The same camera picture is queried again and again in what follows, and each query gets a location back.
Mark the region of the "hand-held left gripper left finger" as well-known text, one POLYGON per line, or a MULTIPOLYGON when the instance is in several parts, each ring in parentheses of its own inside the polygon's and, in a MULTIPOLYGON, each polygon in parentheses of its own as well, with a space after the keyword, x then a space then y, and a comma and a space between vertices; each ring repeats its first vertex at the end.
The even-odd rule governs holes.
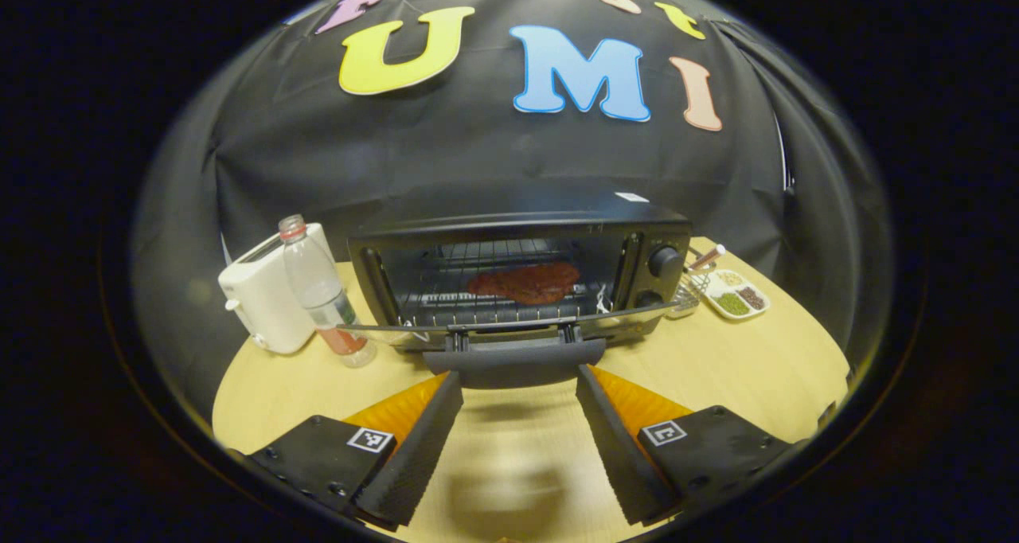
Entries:
POLYGON ((343 420, 313 415, 245 464, 338 515, 410 525, 463 406, 448 370, 343 420))

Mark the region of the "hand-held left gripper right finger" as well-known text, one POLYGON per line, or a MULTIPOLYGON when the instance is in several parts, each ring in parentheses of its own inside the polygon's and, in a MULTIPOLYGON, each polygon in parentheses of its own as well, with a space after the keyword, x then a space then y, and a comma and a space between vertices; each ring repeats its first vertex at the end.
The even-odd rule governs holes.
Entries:
POLYGON ((708 513, 748 491, 790 444, 729 408, 685 408, 580 365, 576 398, 625 519, 708 513))

